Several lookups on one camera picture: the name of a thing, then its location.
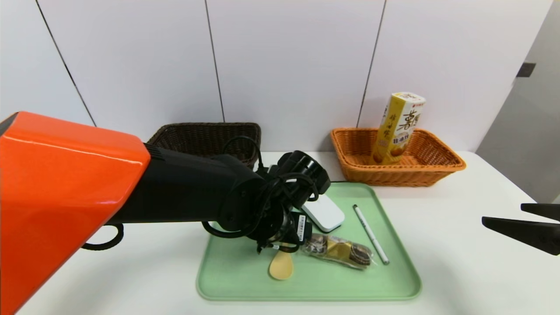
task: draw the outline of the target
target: snack package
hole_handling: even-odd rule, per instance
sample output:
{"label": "snack package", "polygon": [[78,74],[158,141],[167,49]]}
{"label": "snack package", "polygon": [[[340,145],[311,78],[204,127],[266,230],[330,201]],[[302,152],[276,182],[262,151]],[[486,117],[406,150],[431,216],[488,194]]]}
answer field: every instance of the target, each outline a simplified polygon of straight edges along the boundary
{"label": "snack package", "polygon": [[375,264],[373,254],[367,246],[331,235],[313,233],[301,250],[313,257],[357,269],[367,269],[372,263]]}
{"label": "snack package", "polygon": [[410,92],[391,94],[370,156],[372,165],[395,164],[403,157],[425,98]]}

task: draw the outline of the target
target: wooden spoon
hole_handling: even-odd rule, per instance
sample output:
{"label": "wooden spoon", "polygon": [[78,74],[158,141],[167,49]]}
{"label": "wooden spoon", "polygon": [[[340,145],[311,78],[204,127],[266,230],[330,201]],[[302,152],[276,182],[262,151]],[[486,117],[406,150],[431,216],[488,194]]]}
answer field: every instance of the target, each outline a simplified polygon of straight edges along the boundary
{"label": "wooden spoon", "polygon": [[286,280],[293,274],[293,261],[292,255],[290,253],[278,251],[272,262],[270,262],[270,267],[268,272],[277,280]]}

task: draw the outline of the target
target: green tray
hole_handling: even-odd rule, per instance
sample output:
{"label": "green tray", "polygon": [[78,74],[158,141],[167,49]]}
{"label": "green tray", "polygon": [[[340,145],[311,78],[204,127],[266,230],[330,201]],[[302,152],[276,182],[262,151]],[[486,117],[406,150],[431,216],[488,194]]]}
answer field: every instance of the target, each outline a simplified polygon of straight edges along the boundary
{"label": "green tray", "polygon": [[268,274],[275,250],[264,249],[257,255],[255,242],[248,238],[210,237],[198,272],[198,293],[208,300],[249,301],[373,301],[416,297],[422,288],[420,277],[373,190],[364,184],[333,183],[326,195],[346,216],[342,226],[330,234],[364,244],[375,252],[352,208],[358,204],[390,264],[383,265],[375,252],[377,266],[355,270],[298,251],[292,254],[292,277],[279,281]]}

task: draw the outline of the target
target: orange wicker basket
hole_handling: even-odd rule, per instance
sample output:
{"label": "orange wicker basket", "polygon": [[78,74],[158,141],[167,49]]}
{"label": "orange wicker basket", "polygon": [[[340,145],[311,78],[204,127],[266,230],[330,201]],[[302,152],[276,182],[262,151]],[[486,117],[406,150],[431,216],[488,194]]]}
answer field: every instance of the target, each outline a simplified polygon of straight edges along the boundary
{"label": "orange wicker basket", "polygon": [[346,180],[372,186],[426,187],[466,168],[465,162],[432,133],[416,129],[403,158],[394,165],[369,165],[374,128],[338,128],[330,134]]}

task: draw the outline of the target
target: black robot arm segment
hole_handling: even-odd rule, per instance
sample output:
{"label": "black robot arm segment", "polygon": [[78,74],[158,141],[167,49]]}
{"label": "black robot arm segment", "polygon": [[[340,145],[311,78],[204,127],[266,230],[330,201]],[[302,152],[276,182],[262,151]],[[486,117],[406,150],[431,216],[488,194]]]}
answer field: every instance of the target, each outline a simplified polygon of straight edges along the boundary
{"label": "black robot arm segment", "polygon": [[302,244],[294,219],[299,216],[291,210],[330,186],[327,172],[301,151],[286,153],[278,165],[255,173],[230,155],[203,158],[146,148],[150,164],[107,225],[201,221],[213,235],[255,239],[260,252],[276,241]]}

